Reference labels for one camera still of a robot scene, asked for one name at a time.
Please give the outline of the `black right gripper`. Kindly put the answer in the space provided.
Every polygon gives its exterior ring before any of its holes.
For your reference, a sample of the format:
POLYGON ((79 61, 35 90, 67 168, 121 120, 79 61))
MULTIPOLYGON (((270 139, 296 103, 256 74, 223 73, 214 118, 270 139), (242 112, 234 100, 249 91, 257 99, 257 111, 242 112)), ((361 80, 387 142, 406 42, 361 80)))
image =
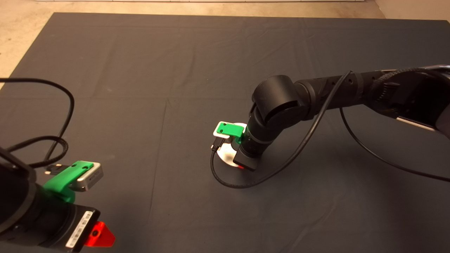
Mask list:
POLYGON ((258 167, 263 148, 260 146, 239 146, 233 162, 241 170, 254 171, 258 167))

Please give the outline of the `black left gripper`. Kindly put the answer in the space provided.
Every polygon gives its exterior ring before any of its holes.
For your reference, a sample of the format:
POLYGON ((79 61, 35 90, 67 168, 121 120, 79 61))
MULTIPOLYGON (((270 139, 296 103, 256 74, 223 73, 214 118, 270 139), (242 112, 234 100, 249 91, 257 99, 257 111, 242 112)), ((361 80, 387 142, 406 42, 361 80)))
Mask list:
POLYGON ((116 237, 99 217, 96 208, 70 203, 44 208, 27 228, 27 242, 66 253, 80 253, 84 245, 112 247, 116 237))

